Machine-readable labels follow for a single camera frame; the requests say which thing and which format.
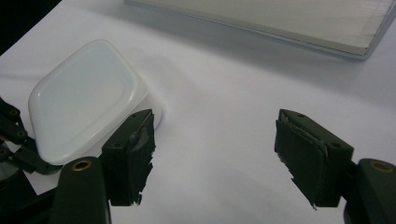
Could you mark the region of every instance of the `brass screw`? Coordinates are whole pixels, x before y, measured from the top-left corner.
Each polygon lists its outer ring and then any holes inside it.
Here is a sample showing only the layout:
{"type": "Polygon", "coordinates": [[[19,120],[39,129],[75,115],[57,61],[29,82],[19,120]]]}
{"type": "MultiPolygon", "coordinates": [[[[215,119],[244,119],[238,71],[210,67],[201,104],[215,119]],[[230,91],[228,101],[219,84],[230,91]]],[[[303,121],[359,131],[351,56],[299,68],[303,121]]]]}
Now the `brass screw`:
{"type": "Polygon", "coordinates": [[[16,116],[17,114],[18,114],[18,111],[14,110],[14,109],[9,111],[9,115],[11,115],[11,116],[16,116]]]}
{"type": "Polygon", "coordinates": [[[19,132],[17,132],[17,135],[19,137],[24,137],[25,136],[25,132],[24,131],[19,131],[19,132]]]}
{"type": "Polygon", "coordinates": [[[92,162],[89,160],[77,161],[73,164],[72,171],[83,171],[83,170],[90,168],[91,165],[92,165],[92,162]]]}
{"type": "Polygon", "coordinates": [[[382,173],[387,173],[387,174],[392,174],[395,172],[392,166],[387,164],[386,162],[383,161],[371,161],[370,165],[377,171],[382,172],[382,173]]]}

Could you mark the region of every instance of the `white tabletop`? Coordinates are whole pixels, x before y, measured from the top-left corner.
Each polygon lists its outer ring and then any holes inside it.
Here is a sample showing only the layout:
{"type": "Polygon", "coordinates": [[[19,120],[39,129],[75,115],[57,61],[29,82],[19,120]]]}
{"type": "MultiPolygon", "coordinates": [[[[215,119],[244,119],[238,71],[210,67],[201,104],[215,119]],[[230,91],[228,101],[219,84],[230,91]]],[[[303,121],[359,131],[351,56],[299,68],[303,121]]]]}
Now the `white tabletop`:
{"type": "MultiPolygon", "coordinates": [[[[396,24],[365,62],[209,21],[63,0],[0,57],[0,95],[22,111],[37,82],[83,45],[106,39],[163,104],[141,205],[113,223],[344,223],[345,202],[315,211],[274,152],[279,108],[306,114],[355,148],[396,163],[396,24]]],[[[37,193],[58,175],[28,175],[37,193]]]]}

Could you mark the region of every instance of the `white table surface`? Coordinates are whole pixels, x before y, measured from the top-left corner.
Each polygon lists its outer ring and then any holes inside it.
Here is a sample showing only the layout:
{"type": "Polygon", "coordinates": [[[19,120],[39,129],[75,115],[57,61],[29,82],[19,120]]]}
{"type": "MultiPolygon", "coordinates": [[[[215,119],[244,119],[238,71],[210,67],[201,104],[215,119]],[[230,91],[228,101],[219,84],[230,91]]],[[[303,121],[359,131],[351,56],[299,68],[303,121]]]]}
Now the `white table surface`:
{"type": "MultiPolygon", "coordinates": [[[[312,209],[274,152],[279,108],[306,114],[355,148],[396,163],[396,25],[365,62],[235,28],[125,5],[63,0],[0,57],[0,95],[22,111],[35,84],[83,45],[106,39],[163,105],[141,205],[113,223],[344,223],[312,209]]],[[[37,193],[58,175],[28,175],[37,193]]]]}

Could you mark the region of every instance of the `rounded white object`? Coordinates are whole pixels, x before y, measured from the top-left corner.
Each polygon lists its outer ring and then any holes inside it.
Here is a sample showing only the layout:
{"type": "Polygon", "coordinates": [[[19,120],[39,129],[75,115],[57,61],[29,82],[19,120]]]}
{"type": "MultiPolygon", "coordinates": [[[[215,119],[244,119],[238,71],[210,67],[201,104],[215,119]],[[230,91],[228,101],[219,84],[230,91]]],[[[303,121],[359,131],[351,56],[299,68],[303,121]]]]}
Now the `rounded white object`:
{"type": "Polygon", "coordinates": [[[105,40],[95,40],[45,76],[29,98],[37,150],[66,164],[114,132],[136,109],[161,109],[148,87],[105,40]]]}

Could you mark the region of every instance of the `white surface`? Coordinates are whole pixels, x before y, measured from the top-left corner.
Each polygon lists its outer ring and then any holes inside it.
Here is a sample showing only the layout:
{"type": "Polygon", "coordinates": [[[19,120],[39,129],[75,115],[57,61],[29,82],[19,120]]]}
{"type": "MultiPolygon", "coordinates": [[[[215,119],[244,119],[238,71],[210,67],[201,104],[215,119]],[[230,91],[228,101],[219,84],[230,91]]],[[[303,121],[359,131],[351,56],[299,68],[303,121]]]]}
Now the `white surface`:
{"type": "MultiPolygon", "coordinates": [[[[279,108],[306,114],[356,148],[396,163],[396,26],[372,57],[347,61],[227,26],[63,0],[0,57],[0,94],[27,110],[36,83],[94,39],[111,42],[163,105],[140,206],[113,223],[342,224],[344,203],[314,211],[274,152],[279,108]]],[[[38,193],[57,175],[28,175],[38,193]]]]}
{"type": "Polygon", "coordinates": [[[140,76],[107,41],[85,45],[32,91],[29,112],[40,157],[56,165],[77,159],[117,129],[147,94],[140,76]]]}
{"type": "Polygon", "coordinates": [[[126,0],[364,55],[394,0],[126,0]]]}

